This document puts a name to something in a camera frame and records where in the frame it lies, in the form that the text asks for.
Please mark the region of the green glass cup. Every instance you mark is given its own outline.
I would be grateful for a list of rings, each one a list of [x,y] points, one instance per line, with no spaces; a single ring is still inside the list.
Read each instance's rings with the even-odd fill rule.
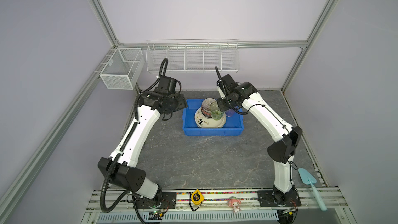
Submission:
[[[221,120],[224,116],[224,112],[222,112],[218,106],[217,101],[214,101],[210,104],[210,114],[213,120],[218,121]]]

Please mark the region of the orange patterned bowl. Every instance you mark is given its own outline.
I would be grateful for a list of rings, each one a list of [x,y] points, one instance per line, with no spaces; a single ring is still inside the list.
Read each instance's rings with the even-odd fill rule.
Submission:
[[[206,118],[212,119],[211,112],[207,112],[206,110],[201,109],[202,115]]]

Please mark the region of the cream painted plate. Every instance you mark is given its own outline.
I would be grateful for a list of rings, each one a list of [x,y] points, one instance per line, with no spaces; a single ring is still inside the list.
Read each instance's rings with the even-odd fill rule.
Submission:
[[[215,129],[222,128],[227,122],[226,114],[223,114],[221,119],[214,120],[211,117],[207,118],[202,114],[202,110],[199,108],[194,114],[194,122],[199,128]]]

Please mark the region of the pink glass cup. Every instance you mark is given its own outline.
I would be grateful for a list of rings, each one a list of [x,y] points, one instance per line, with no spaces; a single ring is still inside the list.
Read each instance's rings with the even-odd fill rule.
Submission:
[[[229,109],[229,110],[225,111],[224,113],[226,114],[227,117],[232,117],[235,114],[235,110]]]

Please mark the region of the purple striped bowl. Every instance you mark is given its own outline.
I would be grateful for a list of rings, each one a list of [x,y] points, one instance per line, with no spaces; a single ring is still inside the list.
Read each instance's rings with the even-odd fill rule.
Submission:
[[[213,102],[216,102],[216,99],[214,99],[214,98],[206,98],[206,99],[204,99],[202,101],[202,106],[201,106],[202,111],[210,113],[211,112],[210,106],[211,106],[211,104]]]

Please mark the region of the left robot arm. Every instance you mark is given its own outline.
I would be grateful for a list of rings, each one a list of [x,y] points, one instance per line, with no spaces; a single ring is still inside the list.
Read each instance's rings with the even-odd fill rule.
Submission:
[[[162,201],[161,186],[147,178],[138,169],[138,159],[154,124],[168,121],[175,112],[187,108],[184,95],[176,90],[181,82],[166,75],[169,60],[163,59],[156,81],[138,94],[133,105],[133,119],[117,148],[97,166],[104,176],[99,205],[109,213],[126,196],[142,198],[154,206]]]

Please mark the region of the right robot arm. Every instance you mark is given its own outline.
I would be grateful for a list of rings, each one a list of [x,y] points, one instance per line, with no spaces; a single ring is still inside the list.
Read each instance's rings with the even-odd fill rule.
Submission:
[[[249,82],[237,83],[231,75],[218,77],[218,108],[222,112],[232,110],[238,115],[252,114],[266,129],[273,143],[267,153],[274,163],[274,183],[270,201],[278,206],[293,204],[301,206],[298,190],[292,178],[292,165],[303,130],[292,126],[281,118],[263,99],[258,90]]]

